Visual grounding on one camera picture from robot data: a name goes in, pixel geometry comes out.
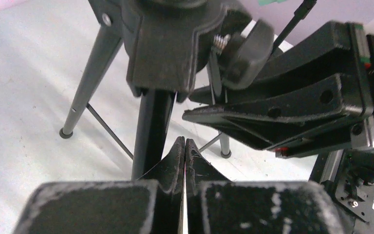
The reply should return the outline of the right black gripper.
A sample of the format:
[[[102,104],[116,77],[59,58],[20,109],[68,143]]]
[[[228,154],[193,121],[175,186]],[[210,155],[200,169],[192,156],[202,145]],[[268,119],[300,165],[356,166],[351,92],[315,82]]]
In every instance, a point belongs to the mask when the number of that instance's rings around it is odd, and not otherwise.
[[[374,35],[330,21],[274,57],[271,32],[215,38],[206,125],[281,158],[374,151]]]

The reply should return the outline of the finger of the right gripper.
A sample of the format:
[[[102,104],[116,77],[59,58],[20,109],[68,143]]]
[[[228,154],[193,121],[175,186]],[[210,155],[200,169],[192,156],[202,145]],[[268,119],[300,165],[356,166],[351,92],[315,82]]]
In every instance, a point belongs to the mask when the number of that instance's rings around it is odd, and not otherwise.
[[[351,76],[334,74],[276,97],[187,110],[182,118],[199,124],[220,124],[227,120],[298,123],[365,116],[359,84]]]

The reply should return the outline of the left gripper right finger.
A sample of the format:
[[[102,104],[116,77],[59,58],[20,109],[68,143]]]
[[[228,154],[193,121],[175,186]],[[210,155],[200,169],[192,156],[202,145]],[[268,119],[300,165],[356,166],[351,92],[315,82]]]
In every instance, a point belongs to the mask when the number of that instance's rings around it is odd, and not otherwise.
[[[230,181],[186,140],[191,234],[343,234],[336,207],[311,181]]]

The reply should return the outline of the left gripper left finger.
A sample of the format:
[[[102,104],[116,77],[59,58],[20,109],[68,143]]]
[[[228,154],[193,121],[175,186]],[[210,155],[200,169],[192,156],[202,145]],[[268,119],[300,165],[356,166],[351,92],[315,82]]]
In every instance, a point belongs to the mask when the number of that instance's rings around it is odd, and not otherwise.
[[[135,181],[41,184],[27,201],[16,234],[180,234],[186,141]]]

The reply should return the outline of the black music stand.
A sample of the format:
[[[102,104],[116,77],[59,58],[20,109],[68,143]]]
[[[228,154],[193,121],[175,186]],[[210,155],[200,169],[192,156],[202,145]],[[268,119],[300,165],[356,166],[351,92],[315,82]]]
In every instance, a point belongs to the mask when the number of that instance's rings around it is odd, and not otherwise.
[[[129,56],[126,81],[141,98],[132,179],[161,160],[173,105],[192,94],[197,72],[210,64],[216,75],[223,67],[222,83],[244,89],[273,49],[274,30],[264,20],[241,36],[252,17],[237,0],[92,0],[90,6],[100,28],[59,134],[64,139],[73,135],[124,47]]]

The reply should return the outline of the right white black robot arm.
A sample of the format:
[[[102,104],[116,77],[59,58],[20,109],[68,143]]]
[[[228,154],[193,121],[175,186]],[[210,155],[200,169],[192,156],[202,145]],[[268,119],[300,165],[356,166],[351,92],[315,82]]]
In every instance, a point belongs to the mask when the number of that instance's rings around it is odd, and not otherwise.
[[[329,21],[271,58],[251,85],[196,89],[183,119],[279,158],[317,155],[311,179],[347,233],[374,234],[374,34]]]

